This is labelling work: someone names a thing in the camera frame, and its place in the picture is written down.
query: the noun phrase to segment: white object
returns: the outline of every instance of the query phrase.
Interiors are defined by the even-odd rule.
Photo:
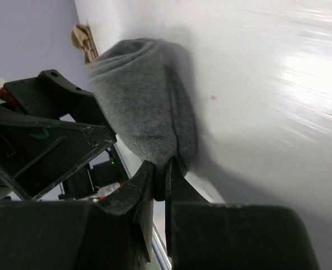
[[[215,201],[294,208],[332,270],[332,0],[75,2],[99,53],[137,37],[183,47],[200,143],[187,179]]]

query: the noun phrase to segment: white tabletop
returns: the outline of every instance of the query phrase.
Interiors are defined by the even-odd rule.
[[[199,134],[187,179],[209,200],[294,208],[332,269],[332,0],[75,2],[99,53],[175,43]]]

